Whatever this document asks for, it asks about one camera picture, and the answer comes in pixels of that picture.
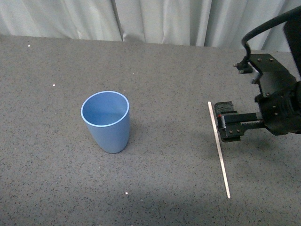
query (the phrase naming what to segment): gray table surface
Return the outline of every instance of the gray table surface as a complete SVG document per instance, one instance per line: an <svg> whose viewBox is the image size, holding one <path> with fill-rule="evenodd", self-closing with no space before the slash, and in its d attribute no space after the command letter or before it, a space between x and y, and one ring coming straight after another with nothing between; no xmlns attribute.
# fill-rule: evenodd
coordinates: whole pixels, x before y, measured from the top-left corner
<svg viewBox="0 0 301 226"><path fill-rule="evenodd" d="M222 143L226 196L207 102L258 111L258 87L232 66L244 54L0 36L0 225L301 225L300 135ZM299 78L290 53L271 54ZM131 105L118 154L80 115L103 90Z"/></svg>

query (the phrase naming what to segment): black cable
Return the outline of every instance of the black cable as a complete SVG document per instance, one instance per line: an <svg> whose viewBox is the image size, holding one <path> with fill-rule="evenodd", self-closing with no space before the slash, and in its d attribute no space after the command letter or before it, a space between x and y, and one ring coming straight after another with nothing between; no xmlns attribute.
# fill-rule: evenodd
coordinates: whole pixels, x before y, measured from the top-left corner
<svg viewBox="0 0 301 226"><path fill-rule="evenodd" d="M250 46L247 43L247 41L249 41L251 38L255 37L256 35L258 35L262 32L265 32L268 29L271 29L272 27L282 24L288 20L294 19L296 16L300 16L300 15L301 15L301 6L294 8L292 10L289 10L289 11L263 23L262 25L254 28L248 34L246 34L241 40L241 44L246 49L246 56L238 65L240 65L241 68L247 67L247 61L250 59L250 55L251 55L251 49L250 49Z"/></svg>

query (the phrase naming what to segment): curtain fold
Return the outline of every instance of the curtain fold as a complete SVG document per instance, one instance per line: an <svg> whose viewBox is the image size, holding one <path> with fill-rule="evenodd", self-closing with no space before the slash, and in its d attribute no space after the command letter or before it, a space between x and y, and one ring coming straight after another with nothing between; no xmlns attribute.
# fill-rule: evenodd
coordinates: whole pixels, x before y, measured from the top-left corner
<svg viewBox="0 0 301 226"><path fill-rule="evenodd" d="M301 0L1 0L0 34L242 48L242 37ZM290 51L283 24L251 49Z"/></svg>

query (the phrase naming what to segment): blue cup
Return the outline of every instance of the blue cup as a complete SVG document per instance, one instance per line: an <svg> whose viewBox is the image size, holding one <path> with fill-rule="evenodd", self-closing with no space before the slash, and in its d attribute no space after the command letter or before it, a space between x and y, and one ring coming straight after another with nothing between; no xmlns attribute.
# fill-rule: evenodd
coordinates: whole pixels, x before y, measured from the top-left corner
<svg viewBox="0 0 301 226"><path fill-rule="evenodd" d="M114 91L90 96L81 107L81 117L97 144L108 153L122 151L130 133L130 105Z"/></svg>

